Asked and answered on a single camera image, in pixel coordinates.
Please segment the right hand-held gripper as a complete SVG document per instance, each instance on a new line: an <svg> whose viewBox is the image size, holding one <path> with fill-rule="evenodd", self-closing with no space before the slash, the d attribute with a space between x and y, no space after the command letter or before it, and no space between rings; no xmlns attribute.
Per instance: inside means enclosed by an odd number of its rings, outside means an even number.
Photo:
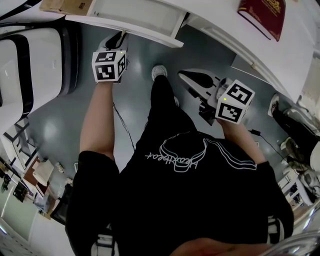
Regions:
<svg viewBox="0 0 320 256"><path fill-rule="evenodd" d="M180 70L178 76L186 90L200 100L198 114L212 125L216 118L239 124L245 116L255 92L239 80L218 78L204 69Z"/></svg>

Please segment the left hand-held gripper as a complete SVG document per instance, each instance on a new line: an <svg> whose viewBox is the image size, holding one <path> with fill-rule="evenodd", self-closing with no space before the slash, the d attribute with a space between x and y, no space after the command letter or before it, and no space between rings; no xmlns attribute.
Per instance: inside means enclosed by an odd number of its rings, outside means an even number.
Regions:
<svg viewBox="0 0 320 256"><path fill-rule="evenodd" d="M99 82L120 84L128 66L129 34L124 29L103 39L92 54L94 79Z"/></svg>

